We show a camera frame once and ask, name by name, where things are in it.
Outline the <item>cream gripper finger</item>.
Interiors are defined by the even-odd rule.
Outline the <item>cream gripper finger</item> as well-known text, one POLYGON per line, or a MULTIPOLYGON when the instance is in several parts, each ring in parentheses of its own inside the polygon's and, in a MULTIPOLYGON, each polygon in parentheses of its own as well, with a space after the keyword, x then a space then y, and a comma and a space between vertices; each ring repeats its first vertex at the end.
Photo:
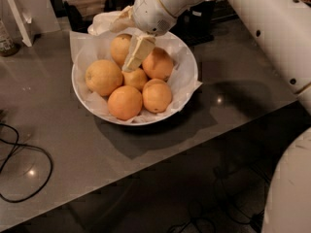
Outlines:
POLYGON ((133 7, 127 6, 112 20, 109 30, 114 33, 121 32, 129 27, 134 27, 135 21, 133 19, 133 7))
POLYGON ((138 69, 155 46, 155 36, 149 34, 133 35, 122 69, 125 72, 132 72, 138 69))

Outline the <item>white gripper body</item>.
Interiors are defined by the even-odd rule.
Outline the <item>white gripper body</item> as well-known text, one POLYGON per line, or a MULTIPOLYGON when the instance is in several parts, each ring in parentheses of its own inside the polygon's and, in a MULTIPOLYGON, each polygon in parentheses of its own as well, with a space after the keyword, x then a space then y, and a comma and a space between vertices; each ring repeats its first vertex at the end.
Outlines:
POLYGON ((135 0, 132 15, 141 31, 161 36, 169 31, 188 8, 205 0, 135 0))

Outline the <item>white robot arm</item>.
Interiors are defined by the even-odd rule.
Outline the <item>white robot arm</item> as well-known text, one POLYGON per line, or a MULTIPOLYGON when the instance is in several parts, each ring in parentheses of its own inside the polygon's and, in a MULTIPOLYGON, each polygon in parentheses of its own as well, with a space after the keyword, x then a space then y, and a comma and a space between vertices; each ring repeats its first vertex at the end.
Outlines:
MULTIPOLYGON (((204 0, 135 0, 110 24, 155 37, 204 0)), ((311 113, 311 8, 301 0, 227 0, 299 103, 311 113)), ((311 128, 284 151, 274 172, 263 233, 311 233, 311 128)))

